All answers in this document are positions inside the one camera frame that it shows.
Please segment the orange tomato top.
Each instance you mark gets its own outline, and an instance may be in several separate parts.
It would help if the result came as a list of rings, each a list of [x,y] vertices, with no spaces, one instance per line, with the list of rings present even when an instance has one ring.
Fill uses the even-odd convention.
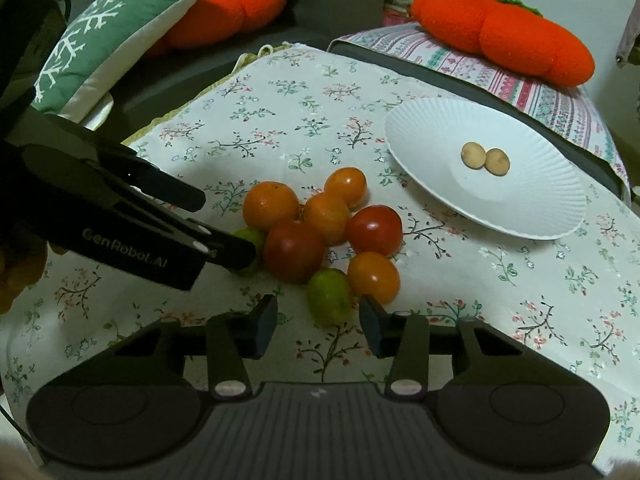
[[[344,167],[329,175],[323,191],[341,197],[350,210],[356,210],[368,197],[368,182],[360,169]]]

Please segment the large orange pumpkin cushion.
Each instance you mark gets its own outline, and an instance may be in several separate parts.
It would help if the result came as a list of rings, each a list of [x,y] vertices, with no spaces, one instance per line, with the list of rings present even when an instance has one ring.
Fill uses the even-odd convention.
[[[582,40],[513,2],[413,0],[410,13],[443,44],[549,84],[580,86],[596,70]]]

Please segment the orange tomato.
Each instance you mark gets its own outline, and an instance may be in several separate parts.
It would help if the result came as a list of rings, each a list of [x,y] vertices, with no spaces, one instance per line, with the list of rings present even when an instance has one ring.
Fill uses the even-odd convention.
[[[344,167],[329,175],[323,191],[341,197],[350,210],[356,210],[368,197],[368,182],[360,169]]]
[[[371,295],[382,306],[395,300],[400,291],[400,274],[389,258],[377,252],[360,252],[352,257],[347,279],[358,297]]]

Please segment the green lime front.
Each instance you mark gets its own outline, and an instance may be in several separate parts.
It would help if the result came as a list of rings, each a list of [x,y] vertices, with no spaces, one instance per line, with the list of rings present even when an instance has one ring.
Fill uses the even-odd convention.
[[[309,313],[319,326],[342,326],[354,315],[354,296],[341,270],[317,271],[306,286],[306,297]]]

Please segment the brown tan round fruit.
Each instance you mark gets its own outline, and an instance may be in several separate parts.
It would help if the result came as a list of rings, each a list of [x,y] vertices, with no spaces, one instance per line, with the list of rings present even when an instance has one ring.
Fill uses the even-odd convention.
[[[504,177],[510,170],[508,155],[500,148],[491,148],[486,152],[485,168],[497,177]]]

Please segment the white paper plate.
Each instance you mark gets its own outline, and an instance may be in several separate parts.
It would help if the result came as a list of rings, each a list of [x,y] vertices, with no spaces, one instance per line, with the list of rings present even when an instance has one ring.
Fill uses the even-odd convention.
[[[498,232],[556,240],[586,214],[574,166],[517,119],[462,99],[405,102],[385,118],[390,154],[421,188]]]

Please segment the floral white tablecloth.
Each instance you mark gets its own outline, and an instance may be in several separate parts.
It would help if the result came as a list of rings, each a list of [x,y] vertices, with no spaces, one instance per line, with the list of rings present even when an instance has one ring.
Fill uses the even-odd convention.
[[[611,426],[597,465],[639,456],[639,220],[582,176],[586,216],[554,242],[503,236],[465,219],[413,183],[387,151],[394,107],[439,91],[378,66],[296,46],[260,58],[152,122],[134,149],[202,188],[198,218],[233,232],[262,181],[318,193],[335,170],[356,167],[370,200],[394,208],[404,244],[393,309],[450,325],[476,316],[597,386]],[[382,382],[356,323],[319,330],[303,287],[211,266],[190,292],[139,280],[75,255],[51,256],[43,278],[1,320],[1,379],[13,416],[50,379],[160,318],[200,325],[224,311],[278,298],[279,325],[252,382]]]

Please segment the orange tomato front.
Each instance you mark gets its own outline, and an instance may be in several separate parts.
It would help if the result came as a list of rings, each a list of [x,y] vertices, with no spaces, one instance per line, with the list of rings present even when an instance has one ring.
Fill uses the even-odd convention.
[[[358,297],[371,295],[382,306],[395,300],[400,291],[400,274],[389,258],[377,252],[360,252],[352,257],[347,279]]]

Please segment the striped patterned cloth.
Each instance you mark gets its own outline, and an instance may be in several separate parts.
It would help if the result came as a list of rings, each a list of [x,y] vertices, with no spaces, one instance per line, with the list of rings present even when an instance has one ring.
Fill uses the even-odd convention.
[[[329,51],[420,79],[516,118],[614,194],[630,193],[612,134],[583,88],[553,87],[514,74],[445,46],[417,24],[355,32],[332,40]]]

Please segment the green snowflake pillow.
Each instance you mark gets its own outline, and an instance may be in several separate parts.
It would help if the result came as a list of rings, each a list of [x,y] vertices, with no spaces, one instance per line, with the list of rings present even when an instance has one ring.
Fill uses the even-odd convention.
[[[104,119],[108,92],[196,0],[94,0],[66,28],[35,84],[32,106],[81,124]]]

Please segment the pale tan round fruit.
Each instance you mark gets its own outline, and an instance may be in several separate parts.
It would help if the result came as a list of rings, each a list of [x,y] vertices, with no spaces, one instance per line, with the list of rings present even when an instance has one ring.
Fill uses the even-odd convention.
[[[461,149],[461,159],[468,168],[479,170],[485,166],[486,151],[476,142],[466,142]]]

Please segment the orange tangerine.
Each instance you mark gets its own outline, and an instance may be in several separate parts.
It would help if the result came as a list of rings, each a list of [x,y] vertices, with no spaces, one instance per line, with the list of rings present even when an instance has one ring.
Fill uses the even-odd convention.
[[[250,228],[268,232],[281,220],[296,220],[299,200],[288,185],[265,181],[254,185],[245,195],[243,220]]]
[[[338,246],[347,240],[346,230],[352,218],[345,201],[333,193],[322,192],[306,201],[303,220],[322,236],[326,246]]]

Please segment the green lime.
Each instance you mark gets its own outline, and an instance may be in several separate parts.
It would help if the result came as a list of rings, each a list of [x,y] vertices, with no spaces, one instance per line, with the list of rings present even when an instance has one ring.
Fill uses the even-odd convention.
[[[317,271],[306,286],[306,297],[309,313],[319,326],[342,326],[354,315],[354,296],[341,270]]]
[[[247,266],[245,269],[239,270],[236,272],[239,276],[243,278],[248,278],[249,276],[254,275],[262,268],[262,248],[264,248],[266,241],[266,234],[262,231],[256,230],[254,228],[250,228],[246,226],[243,229],[239,229],[233,233],[234,236],[242,238],[242,240],[247,240],[251,242],[256,249],[256,258],[255,260]]]

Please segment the dark red tomato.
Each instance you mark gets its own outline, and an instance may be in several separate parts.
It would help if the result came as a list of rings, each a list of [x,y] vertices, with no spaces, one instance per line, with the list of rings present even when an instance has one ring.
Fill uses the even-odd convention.
[[[267,271],[278,280],[306,284],[322,267],[326,245],[309,223],[281,220],[269,231],[262,258]]]

